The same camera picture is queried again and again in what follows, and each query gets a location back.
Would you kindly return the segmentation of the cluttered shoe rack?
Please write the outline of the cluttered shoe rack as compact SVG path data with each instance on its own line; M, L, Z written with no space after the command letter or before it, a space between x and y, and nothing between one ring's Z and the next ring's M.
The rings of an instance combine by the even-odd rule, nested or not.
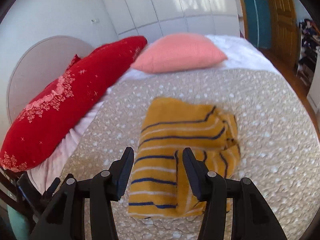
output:
M316 70L319 28L313 20L305 18L299 22L299 30L300 55L297 63L297 76L307 88L310 88Z

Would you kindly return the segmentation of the white wall socket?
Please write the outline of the white wall socket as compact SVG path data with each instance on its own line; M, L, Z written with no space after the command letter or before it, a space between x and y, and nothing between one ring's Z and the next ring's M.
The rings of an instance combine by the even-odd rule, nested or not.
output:
M97 23L99 23L100 21L99 21L99 19L91 19L91 23L92 24L97 24Z

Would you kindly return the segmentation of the white glossy wardrobe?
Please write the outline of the white glossy wardrobe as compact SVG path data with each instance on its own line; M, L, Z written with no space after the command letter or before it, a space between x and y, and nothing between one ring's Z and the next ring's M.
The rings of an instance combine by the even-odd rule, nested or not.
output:
M235 0L103 0L120 39L174 33L240 36Z

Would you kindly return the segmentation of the beige heart-patterned quilt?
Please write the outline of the beige heart-patterned quilt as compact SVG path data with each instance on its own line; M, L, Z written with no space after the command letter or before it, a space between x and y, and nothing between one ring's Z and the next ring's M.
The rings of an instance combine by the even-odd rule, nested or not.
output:
M134 166L112 205L120 239L197 239L205 203L188 183L187 147L224 178L250 178L288 239L319 209L318 135L279 74L198 70L116 84L61 175L92 178L127 147Z

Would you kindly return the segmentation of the white rounded headboard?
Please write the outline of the white rounded headboard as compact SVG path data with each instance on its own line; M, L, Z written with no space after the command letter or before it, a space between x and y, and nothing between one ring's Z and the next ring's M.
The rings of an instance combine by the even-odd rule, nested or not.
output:
M71 36L53 36L37 42L19 59L7 89L7 114L11 124L22 109L62 75L74 55L86 57L94 47Z

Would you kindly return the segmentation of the yellow striped knit sweater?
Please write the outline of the yellow striped knit sweater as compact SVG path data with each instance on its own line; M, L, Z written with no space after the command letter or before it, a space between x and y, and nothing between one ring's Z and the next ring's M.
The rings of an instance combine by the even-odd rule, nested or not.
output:
M183 150L224 178L240 163L234 114L214 105L156 98L140 133L131 173L128 214L137 218L198 216L205 203L193 195L183 164Z

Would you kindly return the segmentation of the red embroidered long pillow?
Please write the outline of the red embroidered long pillow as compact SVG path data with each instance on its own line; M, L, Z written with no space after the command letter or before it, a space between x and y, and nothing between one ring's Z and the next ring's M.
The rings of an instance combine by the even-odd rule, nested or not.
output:
M147 45L144 36L105 44L80 59L29 102L8 130L1 167L22 172L49 158L61 140L129 69Z

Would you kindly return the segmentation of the pink knit cushion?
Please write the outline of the pink knit cushion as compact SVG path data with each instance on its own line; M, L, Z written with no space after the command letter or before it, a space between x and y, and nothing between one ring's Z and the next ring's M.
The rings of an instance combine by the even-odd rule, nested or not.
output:
M192 33L167 35L148 45L131 68L148 74L208 68L227 60L209 38Z

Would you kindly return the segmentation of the teal curtain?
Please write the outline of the teal curtain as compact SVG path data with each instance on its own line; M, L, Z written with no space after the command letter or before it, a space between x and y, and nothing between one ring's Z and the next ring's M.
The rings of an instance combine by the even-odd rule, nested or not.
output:
M248 40L256 48L271 49L272 32L268 0L244 0Z

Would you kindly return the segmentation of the brown wooden door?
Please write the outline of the brown wooden door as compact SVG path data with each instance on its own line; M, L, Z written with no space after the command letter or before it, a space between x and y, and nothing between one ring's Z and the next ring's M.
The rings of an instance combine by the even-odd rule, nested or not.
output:
M293 0L268 0L272 52L291 70L298 56L298 27Z

